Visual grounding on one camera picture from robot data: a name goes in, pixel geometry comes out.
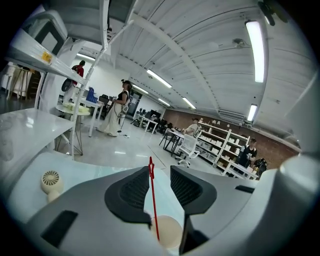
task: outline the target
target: brick wall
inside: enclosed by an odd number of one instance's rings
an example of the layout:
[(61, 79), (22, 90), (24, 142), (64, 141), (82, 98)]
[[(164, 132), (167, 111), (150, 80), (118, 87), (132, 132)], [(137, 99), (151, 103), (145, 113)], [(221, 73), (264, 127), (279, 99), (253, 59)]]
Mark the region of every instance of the brick wall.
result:
[[(210, 117), (169, 109), (165, 111), (163, 118), (167, 120), (168, 123), (172, 123), (173, 126), (177, 128), (187, 128), (192, 124), (192, 118), (199, 118), (199, 120), (200, 118), (203, 118), (204, 123), (208, 123), (209, 121), (213, 120), (213, 118)], [(238, 126), (231, 123), (229, 124), (230, 127), (227, 127), (227, 124), (227, 122), (220, 120), (220, 125), (217, 125), (217, 127), (225, 130), (231, 129), (235, 134), (245, 135), (246, 137), (250, 136), (250, 138), (255, 138), (257, 140), (256, 159), (264, 158), (268, 163), (268, 169), (278, 168), (283, 161), (298, 154), (298, 152), (296, 152), (292, 148), (272, 138), (266, 137), (245, 127), (239, 128)]]

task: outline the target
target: office chair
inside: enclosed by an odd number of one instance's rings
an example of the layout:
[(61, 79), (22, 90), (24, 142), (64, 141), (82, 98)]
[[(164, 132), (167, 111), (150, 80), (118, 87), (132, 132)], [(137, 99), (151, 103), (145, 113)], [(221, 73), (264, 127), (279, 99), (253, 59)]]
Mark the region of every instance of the office chair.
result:
[(181, 156), (176, 156), (174, 159), (180, 159), (180, 161), (178, 162), (178, 165), (180, 165), (181, 163), (185, 163), (186, 167), (189, 168), (190, 166), (190, 162), (188, 160), (186, 160), (186, 158), (196, 158), (199, 154), (200, 151), (196, 151), (196, 145), (197, 145), (197, 139), (185, 134), (184, 135), (184, 140), (180, 146), (180, 148), (178, 149), (178, 151), (182, 152), (182, 154), (184, 155), (184, 158), (182, 158)]

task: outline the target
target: woman with dark hair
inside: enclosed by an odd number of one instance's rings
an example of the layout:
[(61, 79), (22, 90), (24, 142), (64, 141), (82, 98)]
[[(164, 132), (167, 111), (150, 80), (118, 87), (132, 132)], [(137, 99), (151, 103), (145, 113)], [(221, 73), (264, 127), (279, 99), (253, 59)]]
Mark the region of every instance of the woman with dark hair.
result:
[(108, 115), (105, 117), (103, 123), (99, 126), (98, 131), (105, 133), (109, 136), (117, 137), (120, 130), (119, 119), (124, 118), (124, 114), (121, 113), (123, 106), (129, 103), (130, 90), (132, 84), (128, 80), (122, 81), (122, 92), (118, 95), (118, 98), (113, 101), (113, 106), (110, 109)]

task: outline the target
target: white fan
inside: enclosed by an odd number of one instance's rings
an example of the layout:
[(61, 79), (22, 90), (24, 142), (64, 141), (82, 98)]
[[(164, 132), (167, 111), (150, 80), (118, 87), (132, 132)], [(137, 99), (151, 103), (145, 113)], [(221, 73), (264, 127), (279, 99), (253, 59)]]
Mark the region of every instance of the white fan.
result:
[(48, 195), (48, 203), (56, 199), (64, 190), (64, 183), (55, 170), (45, 172), (41, 177), (41, 188)]

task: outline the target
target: floor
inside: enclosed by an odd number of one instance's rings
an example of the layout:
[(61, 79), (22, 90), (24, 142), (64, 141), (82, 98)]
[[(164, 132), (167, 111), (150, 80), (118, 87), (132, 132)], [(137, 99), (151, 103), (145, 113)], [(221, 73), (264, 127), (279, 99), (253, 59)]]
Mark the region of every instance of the floor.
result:
[[(155, 168), (163, 170), (168, 176), (170, 176), (170, 166), (178, 163), (169, 152), (163, 150), (165, 141), (159, 145), (163, 138), (162, 134), (145, 132), (144, 129), (130, 124), (130, 120), (126, 119), (118, 137), (110, 137), (95, 128), (92, 137), (89, 137), (89, 124), (92, 117), (84, 116), (83, 118), (81, 125), (83, 155), (74, 156), (78, 162), (113, 168), (136, 168), (148, 165), (149, 157), (152, 157)], [(58, 151), (67, 153), (70, 149), (61, 141)], [(221, 174), (220, 170), (200, 157), (190, 159), (190, 162), (191, 169)]]

